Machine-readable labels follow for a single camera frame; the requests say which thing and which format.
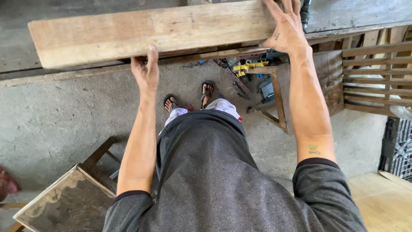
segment dark gray shirt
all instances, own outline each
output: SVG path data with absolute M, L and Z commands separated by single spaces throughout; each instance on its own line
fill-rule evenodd
M 300 162 L 292 196 L 258 170 L 241 123 L 225 112 L 174 119 L 158 138 L 156 168 L 156 199 L 119 195 L 103 231 L 366 231 L 337 164 Z

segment black sandal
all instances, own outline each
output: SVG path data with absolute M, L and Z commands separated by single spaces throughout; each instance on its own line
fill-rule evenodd
M 166 106 L 167 100 L 169 100 L 171 97 L 173 97 L 173 98 L 176 100 L 176 98 L 175 98 L 172 94 L 166 95 L 166 96 L 164 97 L 164 99 L 163 99 L 163 107 Z M 170 101 L 172 102 L 172 106 L 170 107 L 170 112 L 172 112 L 174 109 L 182 108 L 177 102 L 174 102 L 174 101 L 172 101 L 172 100 L 170 100 Z
M 202 83 L 202 86 L 201 86 L 201 88 L 200 88 L 200 93 L 203 92 L 203 85 L 204 85 L 204 84 L 207 84 L 207 85 L 212 86 L 213 89 L 215 88 L 214 84 L 213 84 L 210 80 L 206 80 L 206 81 L 204 81 L 204 82 Z M 201 99 L 202 109 L 203 109 L 203 100 L 205 99 L 206 96 L 209 96 L 209 95 L 210 95 L 209 88 L 206 88 L 206 91 L 205 91 L 205 93 L 202 95 L 202 99 Z

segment tattoo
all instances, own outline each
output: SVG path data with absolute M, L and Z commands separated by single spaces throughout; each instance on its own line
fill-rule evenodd
M 319 155 L 320 152 L 316 151 L 316 148 L 318 148 L 318 145 L 306 145 L 306 147 L 309 148 L 309 154 L 317 154 Z

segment left hand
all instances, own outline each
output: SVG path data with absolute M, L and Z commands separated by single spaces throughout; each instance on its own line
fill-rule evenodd
M 147 64 L 143 63 L 143 57 L 131 58 L 131 72 L 136 78 L 140 88 L 140 94 L 156 94 L 159 84 L 159 66 L 157 60 L 159 53 L 154 45 L 149 46 L 147 52 Z

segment yellow tool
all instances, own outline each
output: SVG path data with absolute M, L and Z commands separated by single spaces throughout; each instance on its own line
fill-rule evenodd
M 246 75 L 245 71 L 239 71 L 238 73 L 236 73 L 237 78 Z
M 268 64 L 269 64 L 269 61 L 252 63 L 252 64 L 249 64 L 248 62 L 246 62 L 244 65 L 240 65 L 239 63 L 239 66 L 234 66 L 233 70 L 234 71 L 241 70 L 241 69 L 249 70 L 249 69 L 253 69 L 256 67 L 264 67 L 264 66 L 267 66 Z

